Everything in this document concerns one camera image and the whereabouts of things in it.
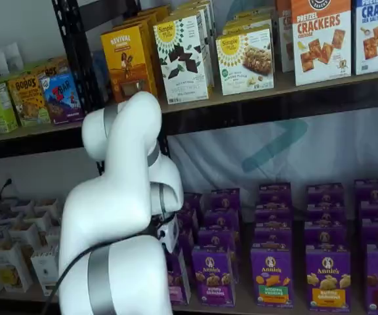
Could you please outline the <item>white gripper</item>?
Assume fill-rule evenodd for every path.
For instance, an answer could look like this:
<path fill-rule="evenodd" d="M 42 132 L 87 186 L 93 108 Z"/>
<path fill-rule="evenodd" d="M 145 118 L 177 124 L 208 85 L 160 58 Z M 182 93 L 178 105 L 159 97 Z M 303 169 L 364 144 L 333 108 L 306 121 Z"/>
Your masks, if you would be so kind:
<path fill-rule="evenodd" d="M 176 216 L 171 216 L 160 223 L 157 238 L 169 253 L 175 250 L 179 238 L 179 224 Z"/>

